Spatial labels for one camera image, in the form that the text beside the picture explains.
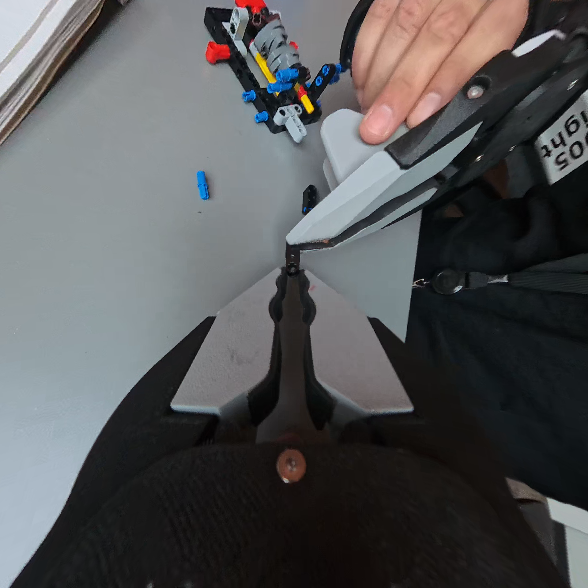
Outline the lego instruction booklet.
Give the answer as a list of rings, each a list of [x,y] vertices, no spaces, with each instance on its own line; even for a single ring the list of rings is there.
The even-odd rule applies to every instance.
[[[1,143],[100,16],[128,1],[1,1]]]

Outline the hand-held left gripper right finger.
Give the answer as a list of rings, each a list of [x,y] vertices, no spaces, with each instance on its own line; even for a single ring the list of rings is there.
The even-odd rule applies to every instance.
[[[300,278],[306,403],[316,429],[342,430],[414,405],[368,317],[309,271]]]

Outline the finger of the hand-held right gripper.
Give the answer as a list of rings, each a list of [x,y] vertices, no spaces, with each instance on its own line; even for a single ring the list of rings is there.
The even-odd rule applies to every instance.
[[[336,237],[383,204],[421,183],[442,183],[437,177],[467,147],[480,126],[478,123],[407,169],[402,169],[386,151],[375,153],[287,234],[286,243],[299,246]]]
[[[317,251],[341,246],[344,243],[368,236],[421,210],[440,190],[439,181],[426,181],[406,194],[396,196],[370,215],[345,229],[340,235],[299,244],[299,251]]]

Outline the lego chassis assembly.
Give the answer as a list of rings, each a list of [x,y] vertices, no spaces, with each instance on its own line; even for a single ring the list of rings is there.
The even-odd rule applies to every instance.
[[[322,117],[322,93],[346,68],[326,63],[312,77],[298,45],[288,38],[281,14],[264,1],[235,1],[231,9],[207,7],[203,22],[211,37],[207,62],[231,68],[243,102],[256,109],[254,122],[272,134],[287,132],[294,143],[301,143],[307,126]]]

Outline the person's right hand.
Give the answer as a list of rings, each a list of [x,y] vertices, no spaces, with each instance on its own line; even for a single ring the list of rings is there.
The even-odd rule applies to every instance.
[[[374,1],[351,74],[365,143],[386,142],[450,102],[489,60],[511,49],[529,1]]]

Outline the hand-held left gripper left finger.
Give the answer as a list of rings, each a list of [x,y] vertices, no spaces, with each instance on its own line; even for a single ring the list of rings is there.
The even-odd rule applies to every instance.
[[[171,409],[259,425],[277,403],[283,270],[276,268],[214,318]]]

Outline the person's right forearm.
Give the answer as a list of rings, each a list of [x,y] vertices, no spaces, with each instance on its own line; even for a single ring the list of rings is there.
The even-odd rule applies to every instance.
[[[516,46],[553,29],[565,34],[587,32],[587,1],[529,1],[527,21]]]

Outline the black badge reel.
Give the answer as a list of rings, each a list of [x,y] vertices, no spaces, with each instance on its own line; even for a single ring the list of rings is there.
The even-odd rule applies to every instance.
[[[432,289],[439,295],[454,295],[466,288],[466,273],[461,270],[443,269],[430,278],[418,278],[412,289]]]

